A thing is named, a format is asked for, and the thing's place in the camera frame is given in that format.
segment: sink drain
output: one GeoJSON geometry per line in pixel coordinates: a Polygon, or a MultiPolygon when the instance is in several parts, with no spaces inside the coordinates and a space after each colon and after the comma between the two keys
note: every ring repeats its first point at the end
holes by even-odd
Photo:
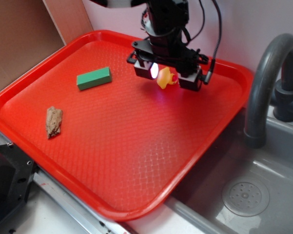
{"type": "Polygon", "coordinates": [[[270,196],[268,189],[259,180],[238,177],[224,186],[222,199],[224,205],[234,214],[250,217],[267,208],[270,196]]]}

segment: faucet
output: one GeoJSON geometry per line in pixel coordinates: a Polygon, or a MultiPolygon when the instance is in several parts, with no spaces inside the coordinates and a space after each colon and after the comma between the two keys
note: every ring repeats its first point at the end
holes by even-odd
{"type": "Polygon", "coordinates": [[[269,104],[276,119],[293,121],[293,35],[281,34],[265,50],[249,95],[245,117],[245,142],[251,148],[266,143],[269,104]],[[276,78],[281,70],[281,79],[276,78]]]}

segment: red tray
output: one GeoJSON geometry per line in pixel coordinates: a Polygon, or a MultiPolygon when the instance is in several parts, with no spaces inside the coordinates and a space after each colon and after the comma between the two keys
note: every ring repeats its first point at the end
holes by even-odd
{"type": "Polygon", "coordinates": [[[164,201],[244,105],[253,78],[244,67],[219,61],[198,93],[178,85],[162,90],[126,63],[134,40],[110,31],[86,34],[0,93],[0,130],[117,221],[164,201]],[[106,66],[111,83],[78,89],[77,75],[106,66]],[[60,135],[48,140],[51,106],[63,110],[63,121],[60,135]]]}

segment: rubber duck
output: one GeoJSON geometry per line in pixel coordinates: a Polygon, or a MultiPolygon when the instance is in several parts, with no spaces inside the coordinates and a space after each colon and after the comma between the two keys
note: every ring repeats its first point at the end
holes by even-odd
{"type": "Polygon", "coordinates": [[[157,76],[157,84],[162,88],[165,89],[167,84],[176,84],[177,83],[177,76],[173,73],[170,73],[170,68],[165,67],[159,71],[157,76]]]}

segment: sink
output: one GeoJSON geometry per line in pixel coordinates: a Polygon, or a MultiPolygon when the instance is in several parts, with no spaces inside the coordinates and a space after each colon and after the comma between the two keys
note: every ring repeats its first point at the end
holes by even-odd
{"type": "Polygon", "coordinates": [[[268,117],[266,145],[250,149],[244,119],[242,110],[176,187],[176,209],[208,223],[205,233],[293,234],[293,126],[268,117]]]}

